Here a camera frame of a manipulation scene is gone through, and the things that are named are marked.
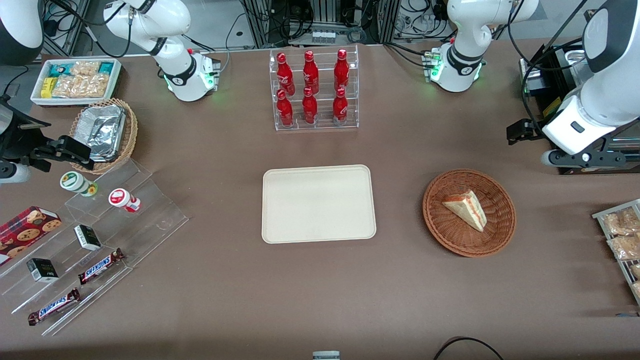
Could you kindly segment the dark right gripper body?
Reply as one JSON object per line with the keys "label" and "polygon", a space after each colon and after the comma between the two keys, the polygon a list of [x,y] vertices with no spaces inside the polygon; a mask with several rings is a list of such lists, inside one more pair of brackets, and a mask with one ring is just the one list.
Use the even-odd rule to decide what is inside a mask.
{"label": "dark right gripper body", "polygon": [[45,146],[51,140],[42,133],[50,124],[34,119],[15,109],[7,99],[1,104],[1,151],[3,159],[14,160],[27,157],[33,150]]}

